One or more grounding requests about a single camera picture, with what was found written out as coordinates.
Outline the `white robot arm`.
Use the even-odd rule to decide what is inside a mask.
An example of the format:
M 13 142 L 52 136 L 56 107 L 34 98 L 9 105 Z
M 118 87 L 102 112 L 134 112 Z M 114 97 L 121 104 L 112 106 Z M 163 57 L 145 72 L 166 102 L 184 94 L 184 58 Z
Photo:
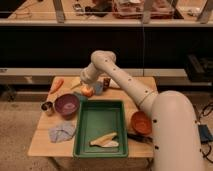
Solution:
M 177 91 L 158 93 L 120 69 L 115 61 L 112 51 L 94 51 L 80 78 L 91 84 L 106 73 L 151 117 L 153 170 L 205 171 L 197 119 L 190 100 Z

